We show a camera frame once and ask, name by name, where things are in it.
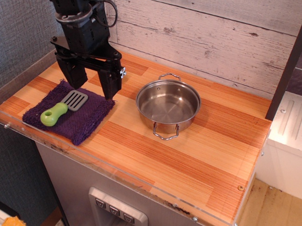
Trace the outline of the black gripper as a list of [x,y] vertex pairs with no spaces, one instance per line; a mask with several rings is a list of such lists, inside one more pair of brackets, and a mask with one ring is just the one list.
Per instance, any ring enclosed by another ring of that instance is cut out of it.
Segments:
[[121,53],[109,44],[109,24],[103,1],[54,0],[55,17],[64,36],[52,37],[58,65],[74,89],[87,80],[85,69],[98,72],[106,100],[121,90],[125,68]]

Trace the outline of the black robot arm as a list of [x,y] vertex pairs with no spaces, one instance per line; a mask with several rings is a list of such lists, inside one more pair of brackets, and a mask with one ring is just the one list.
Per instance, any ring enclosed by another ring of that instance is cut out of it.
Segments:
[[64,35],[52,37],[58,65],[74,89],[87,80],[86,69],[98,73],[107,100],[121,90],[125,68],[121,65],[121,53],[109,44],[109,24],[105,4],[114,11],[117,6],[111,0],[50,0],[55,7],[55,18]]

